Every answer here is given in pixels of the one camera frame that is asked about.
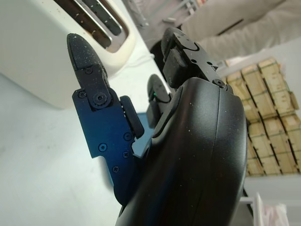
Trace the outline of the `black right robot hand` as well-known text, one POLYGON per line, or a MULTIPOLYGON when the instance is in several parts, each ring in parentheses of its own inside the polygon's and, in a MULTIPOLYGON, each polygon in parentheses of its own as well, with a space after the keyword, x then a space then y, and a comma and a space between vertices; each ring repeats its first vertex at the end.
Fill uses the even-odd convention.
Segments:
POLYGON ((141 156, 132 145, 144 128, 128 96, 118 97, 91 45, 67 35, 80 84, 72 99, 90 155, 102 156, 121 204, 118 226, 227 226, 246 175, 247 123, 240 98, 217 75, 204 49, 181 30, 161 41, 164 79, 148 80, 153 134, 141 156))

